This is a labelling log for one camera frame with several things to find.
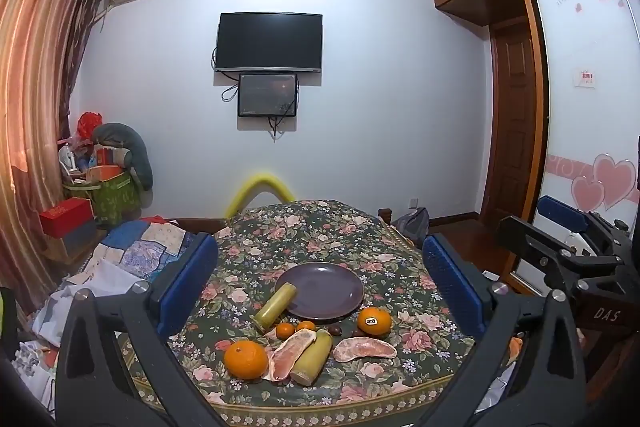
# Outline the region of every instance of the cable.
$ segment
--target cable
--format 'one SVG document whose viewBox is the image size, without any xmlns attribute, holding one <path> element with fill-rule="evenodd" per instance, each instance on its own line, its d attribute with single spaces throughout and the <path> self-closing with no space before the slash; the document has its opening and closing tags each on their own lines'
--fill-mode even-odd
<svg viewBox="0 0 640 427">
<path fill-rule="evenodd" d="M 217 50 L 217 46 L 215 48 L 213 48 L 213 51 L 211 52 L 211 68 L 216 71 L 216 50 Z M 237 84 L 235 86 L 231 86 L 228 89 L 225 89 L 222 94 L 220 95 L 220 98 L 222 99 L 223 102 L 231 102 L 235 97 L 236 94 L 238 94 L 238 87 L 240 86 L 240 79 L 239 78 L 234 78 L 232 77 L 230 74 L 226 74 L 224 71 L 219 71 L 218 73 L 222 73 L 224 74 L 227 78 L 230 78 L 232 81 L 237 82 Z M 228 97 L 225 98 L 225 94 L 228 93 L 229 91 L 233 91 L 234 93 Z"/>
<path fill-rule="evenodd" d="M 284 111 L 283 115 L 280 117 L 280 119 L 278 120 L 277 117 L 275 116 L 268 116 L 267 120 L 269 121 L 269 127 L 271 127 L 271 130 L 273 131 L 273 139 L 276 139 L 276 131 L 278 129 L 278 126 L 282 123 L 282 120 L 285 119 L 285 117 L 287 116 L 287 113 L 289 112 L 289 109 L 291 109 L 291 106 L 294 104 L 294 102 L 297 102 L 298 100 L 298 87 L 300 86 L 300 84 L 298 83 L 298 78 L 296 77 L 296 94 L 293 97 L 293 100 L 291 100 L 291 102 L 289 103 L 289 105 L 287 106 L 286 110 Z"/>
<path fill-rule="evenodd" d="M 225 98 L 225 93 L 228 93 L 231 90 L 234 93 L 230 97 Z M 236 97 L 236 94 L 238 94 L 238 84 L 236 84 L 235 86 L 231 86 L 228 89 L 225 89 L 220 95 L 220 98 L 222 99 L 223 102 L 231 102 Z"/>
<path fill-rule="evenodd" d="M 216 70 L 216 50 L 217 50 L 217 46 L 215 48 L 213 48 L 213 51 L 211 52 L 211 68 L 215 71 Z M 235 81 L 235 82 L 240 82 L 239 78 L 234 78 L 232 77 L 230 74 L 226 74 L 224 71 L 218 71 L 218 73 L 222 73 L 224 74 L 227 78 L 230 78 L 231 80 Z"/>
</svg>

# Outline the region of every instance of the blue gripper pad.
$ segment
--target blue gripper pad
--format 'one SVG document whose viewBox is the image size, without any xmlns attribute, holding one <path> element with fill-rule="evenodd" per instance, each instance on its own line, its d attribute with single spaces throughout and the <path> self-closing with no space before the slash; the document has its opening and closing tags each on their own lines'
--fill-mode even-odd
<svg viewBox="0 0 640 427">
<path fill-rule="evenodd" d="M 216 240 L 199 233 L 180 259 L 160 272 L 149 308 L 158 320 L 156 331 L 162 340 L 182 331 L 217 262 Z"/>
<path fill-rule="evenodd" d="M 587 220 L 580 210 L 576 210 L 574 207 L 562 203 L 562 201 L 558 201 L 551 196 L 542 196 L 538 200 L 538 212 L 540 216 L 551 219 L 561 227 L 571 230 L 571 232 L 587 231 Z"/>
<path fill-rule="evenodd" d="M 482 301 L 456 264 L 462 265 L 464 261 L 443 237 L 438 236 L 440 234 L 430 235 L 424 240 L 422 262 L 462 333 L 479 340 L 486 330 Z"/>
</svg>

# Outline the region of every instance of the yellow foam tube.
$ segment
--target yellow foam tube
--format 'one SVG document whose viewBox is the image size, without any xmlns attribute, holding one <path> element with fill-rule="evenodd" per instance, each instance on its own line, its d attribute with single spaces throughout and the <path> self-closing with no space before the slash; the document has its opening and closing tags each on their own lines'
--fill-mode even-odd
<svg viewBox="0 0 640 427">
<path fill-rule="evenodd" d="M 248 197 L 249 193 L 254 190 L 255 187 L 262 184 L 269 185 L 282 203 L 290 203 L 291 201 L 296 200 L 287 186 L 277 179 L 276 176 L 263 172 L 252 176 L 244 182 L 244 185 L 242 185 L 242 188 L 240 188 L 238 194 L 236 194 L 236 197 L 234 197 L 231 204 L 228 206 L 225 217 L 234 217 L 240 210 L 242 210 L 242 203 Z"/>
</svg>

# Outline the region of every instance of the metal screw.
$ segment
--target metal screw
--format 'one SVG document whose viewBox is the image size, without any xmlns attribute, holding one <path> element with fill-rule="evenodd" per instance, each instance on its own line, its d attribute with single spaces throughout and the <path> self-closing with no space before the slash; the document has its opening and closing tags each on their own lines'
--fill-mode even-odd
<svg viewBox="0 0 640 427">
<path fill-rule="evenodd" d="M 74 299 L 77 301 L 84 301 L 88 299 L 94 293 L 89 288 L 80 288 L 74 295 Z"/>
<path fill-rule="evenodd" d="M 509 287 L 504 282 L 494 282 L 491 285 L 491 291 L 496 295 L 507 295 Z"/>
<path fill-rule="evenodd" d="M 566 301 L 566 295 L 561 290 L 553 290 L 551 292 L 551 296 L 554 298 L 554 300 L 556 300 L 558 302 Z"/>
<path fill-rule="evenodd" d="M 149 283 L 147 281 L 136 281 L 131 285 L 133 293 L 144 293 L 149 289 Z"/>
</svg>

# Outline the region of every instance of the black monitor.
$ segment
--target black monitor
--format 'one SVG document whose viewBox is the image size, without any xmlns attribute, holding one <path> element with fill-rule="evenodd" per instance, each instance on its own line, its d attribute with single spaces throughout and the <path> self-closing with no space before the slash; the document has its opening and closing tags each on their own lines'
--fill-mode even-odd
<svg viewBox="0 0 640 427">
<path fill-rule="evenodd" d="M 295 116 L 297 95 L 295 74 L 241 74 L 238 116 Z"/>
<path fill-rule="evenodd" d="M 216 71 L 321 71 L 322 16 L 223 13 Z"/>
</svg>

